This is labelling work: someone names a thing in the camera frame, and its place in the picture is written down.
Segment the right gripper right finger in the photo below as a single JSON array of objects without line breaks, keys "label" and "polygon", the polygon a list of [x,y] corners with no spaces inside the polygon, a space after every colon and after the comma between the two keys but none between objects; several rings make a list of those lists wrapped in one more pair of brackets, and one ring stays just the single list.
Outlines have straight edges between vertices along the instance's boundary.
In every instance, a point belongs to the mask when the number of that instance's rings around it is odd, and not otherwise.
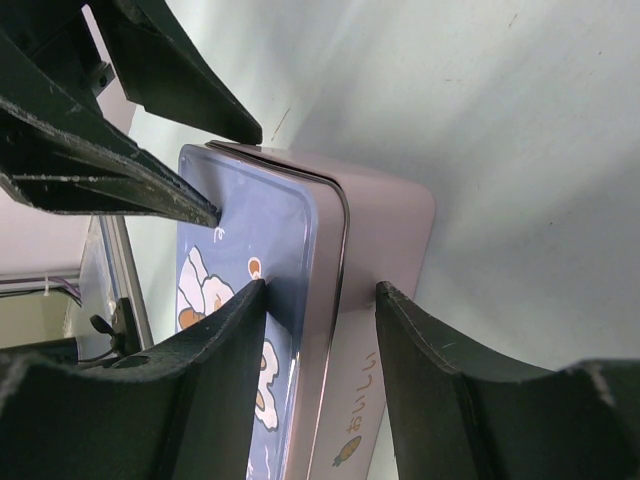
[{"label": "right gripper right finger", "polygon": [[376,331],[402,479],[635,479],[639,364],[558,371],[503,355],[376,287]]}]

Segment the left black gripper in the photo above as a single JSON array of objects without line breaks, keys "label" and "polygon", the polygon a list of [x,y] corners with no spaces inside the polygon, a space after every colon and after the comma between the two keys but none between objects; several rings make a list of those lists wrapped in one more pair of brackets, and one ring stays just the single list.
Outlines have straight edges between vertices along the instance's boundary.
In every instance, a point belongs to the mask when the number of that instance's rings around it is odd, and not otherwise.
[{"label": "left black gripper", "polygon": [[[157,216],[215,227],[221,210],[106,121],[115,78],[87,1],[1,3],[1,187],[59,215]],[[146,112],[249,145],[262,127],[164,1],[106,1],[104,41],[126,98]]]}]

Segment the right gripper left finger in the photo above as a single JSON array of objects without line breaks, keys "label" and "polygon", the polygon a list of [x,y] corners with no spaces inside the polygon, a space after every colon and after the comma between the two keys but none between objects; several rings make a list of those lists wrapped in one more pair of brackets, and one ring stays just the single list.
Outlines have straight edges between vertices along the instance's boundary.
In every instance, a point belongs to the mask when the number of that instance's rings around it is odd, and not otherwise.
[{"label": "right gripper left finger", "polygon": [[266,286],[108,367],[1,357],[5,479],[241,479],[249,460]]}]

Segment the silver tin lid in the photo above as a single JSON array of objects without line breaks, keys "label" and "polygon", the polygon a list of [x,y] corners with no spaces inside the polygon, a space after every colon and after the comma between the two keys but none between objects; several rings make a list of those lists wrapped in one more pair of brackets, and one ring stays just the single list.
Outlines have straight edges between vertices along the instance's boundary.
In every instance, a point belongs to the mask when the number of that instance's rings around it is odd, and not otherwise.
[{"label": "silver tin lid", "polygon": [[267,286],[265,339],[246,475],[305,479],[336,316],[345,211],[329,184],[256,159],[187,145],[180,175],[222,212],[177,228],[175,327]]}]

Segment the lavender cookie tin box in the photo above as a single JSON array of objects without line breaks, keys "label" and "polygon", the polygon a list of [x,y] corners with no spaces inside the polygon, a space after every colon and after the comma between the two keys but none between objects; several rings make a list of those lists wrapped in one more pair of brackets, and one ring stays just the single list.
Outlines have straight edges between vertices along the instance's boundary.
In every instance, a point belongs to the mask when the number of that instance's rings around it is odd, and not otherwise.
[{"label": "lavender cookie tin box", "polygon": [[229,154],[309,190],[314,245],[283,479],[363,479],[385,407],[375,294],[416,290],[435,203],[416,183],[313,154],[229,145]]}]

